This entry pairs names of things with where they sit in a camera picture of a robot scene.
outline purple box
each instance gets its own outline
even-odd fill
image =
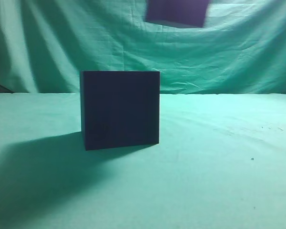
[[[203,27],[210,0],[148,0],[146,21],[162,25]]]

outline green cloth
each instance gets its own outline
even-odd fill
[[[0,84],[67,93],[80,70],[159,70],[164,94],[286,94],[286,0],[214,0],[202,29],[146,23],[145,10],[145,0],[0,0]]]
[[[286,95],[161,95],[160,144],[84,151],[78,94],[0,94],[0,229],[286,229]]]

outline black box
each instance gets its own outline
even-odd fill
[[[179,28],[203,27],[210,0],[148,0],[146,21]]]
[[[83,71],[86,150],[159,143],[160,72]]]

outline dark blue cube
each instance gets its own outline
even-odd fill
[[[146,21],[162,25],[203,27],[210,0],[148,0]]]
[[[86,150],[159,143],[159,72],[83,71]]]

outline purple cube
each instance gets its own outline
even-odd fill
[[[162,25],[203,27],[210,0],[148,0],[146,21]]]

